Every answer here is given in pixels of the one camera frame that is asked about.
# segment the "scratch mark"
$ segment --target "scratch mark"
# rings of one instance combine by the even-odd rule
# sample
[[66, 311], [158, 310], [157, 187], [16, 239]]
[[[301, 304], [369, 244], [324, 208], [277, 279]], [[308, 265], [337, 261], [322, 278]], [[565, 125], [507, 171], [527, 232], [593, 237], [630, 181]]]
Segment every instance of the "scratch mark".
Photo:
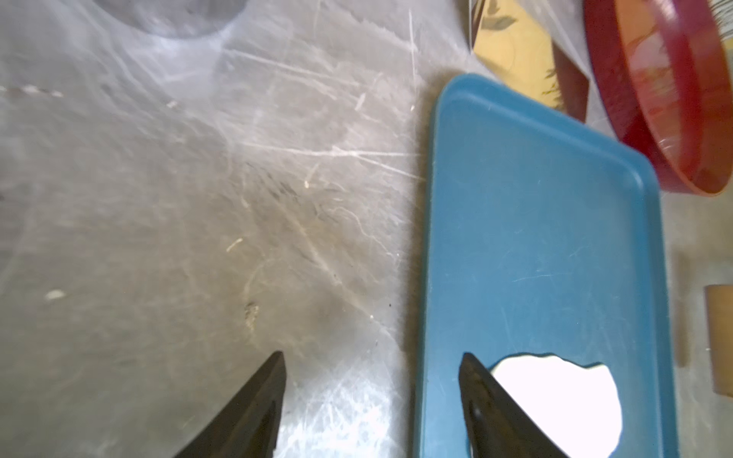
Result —
[[[313, 243], [311, 238], [308, 236], [308, 232], [306, 231], [306, 228], [303, 226], [303, 224], [296, 218], [283, 204], [281, 204], [278, 201], [273, 201], [276, 207], [280, 210], [282, 215], [287, 219], [287, 221], [290, 223], [290, 225], [300, 234], [300, 236], [303, 238], [303, 241], [305, 242], [308, 251], [310, 251], [311, 258], [313, 259], [314, 263], [325, 273], [328, 274], [328, 278], [333, 283], [335, 287], [338, 287], [343, 292], [343, 298], [345, 299], [345, 302], [361, 312], [364, 316], [369, 316], [370, 313], [364, 308], [364, 306], [361, 304], [361, 301], [359, 300], [358, 296], [354, 294], [354, 292], [350, 289], [348, 289], [340, 277], [334, 272], [334, 269], [331, 268], [331, 266], [326, 262], [325, 259], [323, 259], [323, 256], [321, 256], [320, 251], [318, 251], [318, 248], [316, 248], [316, 245]], [[377, 329], [385, 336], [387, 336], [392, 342], [394, 342], [397, 347], [399, 348], [399, 344], [395, 340], [392, 333], [389, 332], [389, 329], [379, 323], [378, 321], [375, 321], [375, 324], [377, 326]]]
[[236, 239], [234, 242], [232, 242], [231, 245], [229, 245], [228, 247], [226, 247], [226, 252], [229, 253], [235, 246], [237, 246], [240, 243], [242, 243], [242, 240], [243, 240], [242, 237], [239, 237], [238, 239]]
[[245, 51], [239, 51], [238, 49], [231, 49], [231, 48], [224, 49], [224, 53], [234, 54], [236, 56], [243, 57], [245, 59], [259, 62], [261, 64], [272, 65], [273, 67], [287, 70], [289, 72], [300, 73], [301, 75], [310, 75], [310, 76], [315, 76], [317, 78], [325, 78], [325, 79], [332, 80], [332, 81], [338, 81], [339, 83], [347, 84], [349, 86], [361, 86], [361, 83], [357, 81], [344, 80], [342, 78], [337, 78], [336, 76], [326, 75], [325, 73], [314, 72], [313, 70], [307, 70], [301, 67], [294, 67], [292, 65], [283, 64], [282, 62], [277, 62], [276, 60], [267, 59], [265, 57], [260, 57], [260, 56], [255, 56], [254, 54], [250, 54]]
[[438, 386], [438, 388], [440, 388], [440, 390], [441, 390], [441, 394], [443, 395], [443, 398], [447, 398], [448, 396], [446, 396], [446, 389], [445, 389], [445, 388], [443, 388], [443, 383], [441, 383], [441, 379], [440, 379], [440, 378], [438, 378], [438, 379], [436, 380], [436, 382], [437, 382], [437, 383], [436, 383], [436, 385], [437, 385], [437, 386]]
[[415, 71], [415, 34], [413, 33], [412, 25], [412, 9], [408, 10], [408, 17], [410, 19], [410, 58], [412, 59], [413, 66], [413, 91], [417, 90], [417, 72]]
[[382, 75], [384, 75], [383, 72], [377, 73], [377, 75], [372, 80], [372, 83], [369, 85], [369, 90], [374, 89], [374, 86], [377, 84], [377, 81], [379, 81], [379, 79], [382, 78]]
[[183, 422], [183, 424], [181, 425], [180, 428], [181, 429], [185, 429], [187, 427], [187, 425], [191, 422], [191, 420], [193, 420], [195, 417], [196, 417], [195, 415], [192, 415], [188, 420], [186, 420], [186, 421]]
[[570, 255], [568, 256], [568, 259], [569, 259], [569, 258], [572, 258], [572, 257], [573, 257], [573, 256], [575, 256], [576, 254], [580, 253], [580, 252], [581, 252], [581, 250], [583, 250], [583, 249], [585, 249], [585, 248], [591, 248], [591, 247], [589, 247], [588, 245], [583, 245], [583, 246], [581, 246], [581, 247], [580, 247], [580, 248], [578, 248], [577, 250], [573, 251], [573, 252], [572, 252], [572, 253], [571, 253], [571, 254], [570, 254]]
[[165, 75], [165, 76], [160, 77], [159, 81], [161, 83], [174, 83], [176, 81], [181, 81], [187, 78], [192, 78], [200, 73], [201, 73], [201, 70], [199, 69], [192, 70], [190, 72], [173, 73], [171, 75]]
[[346, 192], [346, 188], [344, 188], [343, 186], [341, 186], [339, 183], [334, 183], [334, 182], [330, 182], [330, 181], [326, 181], [326, 180], [321, 180], [321, 182], [326, 187], [326, 190], [327, 191], [336, 191], [336, 189], [329, 188], [329, 186], [334, 185], [338, 189], [340, 189], [342, 192]]
[[361, 150], [345, 150], [338, 147], [331, 148], [331, 151], [314, 151], [311, 149], [297, 149], [276, 147], [267, 144], [249, 143], [247, 141], [240, 142], [246, 147], [266, 149], [268, 151], [289, 152], [294, 155], [301, 156], [326, 156], [330, 158], [360, 158], [361, 156], [395, 156], [395, 157], [416, 157], [417, 154], [409, 152], [381, 152], [381, 151], [361, 151]]
[[366, 238], [374, 240], [377, 243], [377, 245], [382, 247], [385, 253], [387, 253], [392, 258], [392, 260], [394, 260], [395, 256], [390, 252], [390, 250], [387, 249], [386, 246], [384, 246], [383, 243], [379, 241], [379, 239], [377, 239], [374, 235], [367, 234], [366, 231], [364, 231], [364, 227], [361, 225], [361, 219], [359, 219], [359, 217], [354, 212], [352, 212], [351, 210], [347, 210], [343, 207], [337, 207], [336, 210], [341, 210], [342, 212], [345, 212], [351, 215], [356, 220], [356, 224], [359, 226], [359, 231], [361, 231], [362, 235], [365, 236]]
[[318, 3], [316, 3], [316, 13], [313, 16], [313, 35], [316, 35], [316, 25], [318, 24], [318, 16], [320, 15], [320, 2], [321, 0], [318, 0]]
[[542, 275], [535, 275], [535, 276], [531, 276], [531, 277], [517, 278], [516, 280], [512, 280], [512, 283], [516, 283], [516, 282], [522, 281], [522, 280], [532, 280], [534, 278], [556, 277], [558, 275], [570, 275], [570, 274], [569, 273], [565, 273], [565, 272], [563, 272], [563, 273], [544, 273]]
[[325, 95], [326, 97], [330, 98], [331, 100], [338, 100], [340, 97], [353, 97], [348, 92], [345, 92], [335, 86], [330, 86], [326, 83], [323, 83], [322, 81], [318, 81], [313, 78], [304, 78], [303, 76], [290, 75], [288, 73], [281, 73], [280, 75], [288, 80], [297, 81], [298, 83], [313, 88], [321, 94]]
[[361, 156], [357, 156], [357, 157], [359, 158], [359, 160], [363, 160], [364, 162], [368, 162], [368, 163], [374, 164], [376, 166], [382, 167], [383, 169], [386, 169], [386, 170], [389, 170], [389, 171], [393, 171], [396, 174], [404, 175], [404, 176], [409, 177], [409, 178], [414, 178], [415, 180], [418, 180], [418, 181], [425, 181], [425, 179], [423, 177], [419, 177], [417, 175], [411, 174], [410, 172], [407, 172], [407, 171], [404, 171], [404, 170], [400, 170], [400, 169], [396, 169], [396, 168], [394, 168], [392, 166], [388, 166], [387, 164], [381, 163], [378, 160], [367, 159], [367, 158], [363, 158]]
[[600, 326], [600, 332], [603, 334], [603, 340], [605, 341], [606, 349], [608, 350], [609, 354], [613, 354], [614, 352], [614, 346], [611, 344], [611, 340], [608, 338], [608, 332], [605, 330], [605, 326], [601, 324]]
[[499, 259], [499, 262], [496, 265], [496, 267], [501, 267], [501, 263], [504, 262], [504, 260], [506, 259], [506, 257], [509, 256], [509, 253], [511, 253], [511, 252], [512, 252], [512, 249], [511, 248], [508, 249], [507, 252], [504, 253], [504, 255]]
[[509, 331], [509, 320], [507, 320], [507, 313], [504, 311], [504, 306], [501, 306], [501, 316], [504, 318], [504, 330], [507, 332], [507, 340], [512, 344], [512, 348], [517, 352], [517, 346], [514, 345], [514, 339], [512, 339], [512, 333]]
[[371, 121], [371, 122], [374, 122], [375, 124], [379, 124], [379, 125], [381, 125], [381, 126], [382, 126], [382, 127], [384, 127], [385, 129], [389, 130], [389, 131], [390, 131], [390, 133], [391, 133], [391, 134], [392, 134], [392, 135], [393, 135], [393, 136], [394, 136], [395, 138], [404, 138], [404, 139], [406, 139], [407, 141], [409, 141], [410, 143], [412, 143], [412, 144], [415, 144], [415, 141], [414, 141], [414, 140], [413, 140], [412, 138], [410, 138], [409, 136], [406, 136], [406, 135], [404, 135], [404, 134], [398, 134], [397, 132], [395, 132], [395, 131], [394, 131], [394, 126], [391, 126], [391, 125], [387, 124], [387, 123], [386, 123], [386, 122], [384, 122], [383, 120], [381, 120], [381, 119], [377, 119], [377, 118], [373, 118], [373, 117], [371, 117], [371, 116], [369, 116], [369, 115], [367, 115], [367, 114], [365, 114], [365, 113], [362, 113], [361, 111], [359, 111], [359, 116], [361, 116], [362, 118], [366, 119], [367, 121]]
[[309, 181], [311, 180], [311, 178], [313, 178], [313, 174], [316, 172], [316, 169], [318, 169], [319, 165], [320, 165], [320, 162], [316, 162], [316, 165], [314, 165], [310, 170], [308, 170], [306, 179], [303, 181], [303, 186], [305, 186], [306, 189], [311, 187]]
[[359, 111], [366, 99], [367, 99], [367, 93], [365, 92], [361, 96], [359, 96], [359, 100], [356, 101], [356, 107], [354, 107], [354, 111]]
[[254, 271], [252, 272], [252, 275], [249, 276], [249, 279], [247, 280], [247, 283], [244, 284], [244, 290], [242, 291], [242, 297], [245, 299], [249, 299], [249, 289], [252, 286], [252, 282], [254, 281], [254, 277], [257, 276], [257, 274], [262, 270], [262, 268], [267, 264], [267, 261], [262, 261], [260, 264], [254, 268]]

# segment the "stainless steel table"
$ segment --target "stainless steel table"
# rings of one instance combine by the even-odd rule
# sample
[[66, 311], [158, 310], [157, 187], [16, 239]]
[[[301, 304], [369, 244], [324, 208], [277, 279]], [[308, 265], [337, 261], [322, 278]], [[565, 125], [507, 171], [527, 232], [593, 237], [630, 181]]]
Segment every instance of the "stainless steel table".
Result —
[[[405, 456], [429, 113], [488, 74], [464, 3], [250, 0], [176, 40], [3, 2], [3, 455], [172, 456], [281, 349], [277, 456]], [[579, 5], [530, 10], [589, 72]], [[733, 454], [701, 290], [733, 279], [732, 201], [663, 198], [688, 457]]]

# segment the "red circular container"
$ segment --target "red circular container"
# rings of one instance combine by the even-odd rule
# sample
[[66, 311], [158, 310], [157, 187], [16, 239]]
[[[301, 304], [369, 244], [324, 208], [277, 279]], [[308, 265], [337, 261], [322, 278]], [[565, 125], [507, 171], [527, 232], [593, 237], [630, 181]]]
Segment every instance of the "red circular container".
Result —
[[733, 93], [706, 0], [585, 2], [598, 89], [619, 139], [667, 191], [714, 196], [733, 170]]

